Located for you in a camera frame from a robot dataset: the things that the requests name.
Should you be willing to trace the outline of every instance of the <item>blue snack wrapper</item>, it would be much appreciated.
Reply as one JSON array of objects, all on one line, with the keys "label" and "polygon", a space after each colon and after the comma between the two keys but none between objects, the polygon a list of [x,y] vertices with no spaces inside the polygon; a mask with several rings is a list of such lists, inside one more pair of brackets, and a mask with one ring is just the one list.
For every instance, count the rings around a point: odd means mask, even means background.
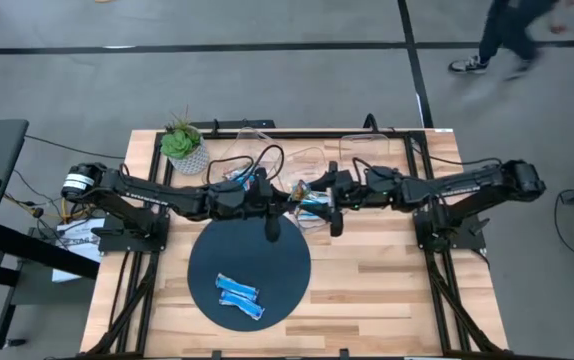
[{"label": "blue snack wrapper", "polygon": [[249,315],[254,320],[260,319],[260,317],[263,316],[263,312],[265,311],[264,308],[254,303],[253,301],[237,294],[230,293],[227,290],[223,290],[223,292],[220,294],[218,303],[220,305],[237,306],[242,312]]},{"label": "blue snack wrapper", "polygon": [[255,177],[254,175],[250,175],[247,181],[243,182],[243,179],[245,178],[246,174],[245,169],[246,168],[234,169],[226,173],[223,177],[227,180],[236,181],[237,183],[243,186],[243,189],[245,189],[245,191],[247,191],[249,190],[249,188],[251,188],[251,184],[254,182]]},{"label": "blue snack wrapper", "polygon": [[256,288],[239,284],[223,274],[218,274],[216,277],[216,287],[227,290],[230,293],[242,296],[251,301],[256,301],[256,298],[258,297],[258,290]]}]

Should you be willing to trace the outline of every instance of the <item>potted plant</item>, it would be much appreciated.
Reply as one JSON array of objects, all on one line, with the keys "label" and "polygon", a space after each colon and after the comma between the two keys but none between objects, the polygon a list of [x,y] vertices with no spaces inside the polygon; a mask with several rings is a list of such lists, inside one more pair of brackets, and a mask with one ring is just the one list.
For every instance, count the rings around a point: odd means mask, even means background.
[{"label": "potted plant", "polygon": [[165,126],[165,131],[160,151],[176,170],[195,175],[207,168],[209,152],[198,129],[176,117],[175,122]]}]

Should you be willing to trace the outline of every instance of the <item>succulent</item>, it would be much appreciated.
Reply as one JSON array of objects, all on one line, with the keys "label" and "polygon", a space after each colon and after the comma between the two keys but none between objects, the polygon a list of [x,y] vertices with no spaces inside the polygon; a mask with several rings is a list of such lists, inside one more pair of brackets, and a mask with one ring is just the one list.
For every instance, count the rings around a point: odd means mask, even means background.
[{"label": "succulent", "polygon": [[183,159],[200,145],[200,133],[185,121],[165,126],[161,152],[171,158]]}]

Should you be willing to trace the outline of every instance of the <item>white plant pot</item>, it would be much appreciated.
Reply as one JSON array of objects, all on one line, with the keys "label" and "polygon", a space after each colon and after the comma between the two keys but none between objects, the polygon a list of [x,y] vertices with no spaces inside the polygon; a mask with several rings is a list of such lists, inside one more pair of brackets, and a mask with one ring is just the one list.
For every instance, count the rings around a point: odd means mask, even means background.
[{"label": "white plant pot", "polygon": [[209,151],[205,146],[205,140],[200,138],[200,145],[194,152],[182,159],[169,158],[171,164],[184,175],[196,175],[207,168],[209,165]]}]

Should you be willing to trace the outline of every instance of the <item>black floor stripe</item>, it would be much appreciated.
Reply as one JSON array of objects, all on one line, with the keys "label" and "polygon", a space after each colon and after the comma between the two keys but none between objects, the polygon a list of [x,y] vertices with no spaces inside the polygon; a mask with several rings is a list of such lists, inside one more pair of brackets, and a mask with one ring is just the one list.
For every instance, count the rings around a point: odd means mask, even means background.
[{"label": "black floor stripe", "polygon": [[405,49],[403,42],[319,42],[319,43],[257,43],[213,45],[150,45],[132,47],[53,47],[0,48],[0,55],[76,55],[76,54],[148,54],[192,52],[249,52],[294,50],[389,50]]},{"label": "black floor stripe", "polygon": [[[538,46],[574,48],[574,40],[560,41],[537,41]],[[415,43],[416,49],[440,50],[440,49],[478,49],[478,42],[474,41],[421,41]]]},{"label": "black floor stripe", "polygon": [[420,60],[418,59],[418,51],[416,51],[416,42],[414,40],[414,32],[411,27],[411,19],[409,17],[407,2],[405,0],[398,0],[398,9],[400,10],[400,19],[403,24],[403,31],[405,32],[405,42],[408,46],[407,54],[409,55],[411,74],[414,80],[414,88],[416,89],[420,121],[422,122],[423,127],[433,128],[434,120],[431,117],[431,110],[429,109],[429,99],[427,98],[427,90],[425,89],[423,73],[420,69]]}]

